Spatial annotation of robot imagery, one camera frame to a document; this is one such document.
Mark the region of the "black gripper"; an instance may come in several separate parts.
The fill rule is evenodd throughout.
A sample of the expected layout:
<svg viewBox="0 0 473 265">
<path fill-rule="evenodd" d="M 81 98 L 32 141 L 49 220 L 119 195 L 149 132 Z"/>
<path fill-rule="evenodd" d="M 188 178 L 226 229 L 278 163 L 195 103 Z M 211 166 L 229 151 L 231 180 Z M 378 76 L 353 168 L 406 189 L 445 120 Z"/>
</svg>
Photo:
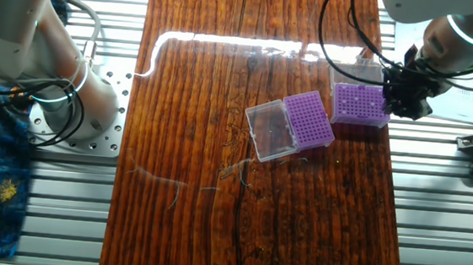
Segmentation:
<svg viewBox="0 0 473 265">
<path fill-rule="evenodd" d="M 418 120 L 432 113 L 432 107 L 425 98 L 438 95 L 442 85 L 418 66 L 419 50 L 412 45 L 404 55 L 404 63 L 395 63 L 383 68 L 385 115 L 402 116 L 407 105 L 406 117 Z"/>
</svg>

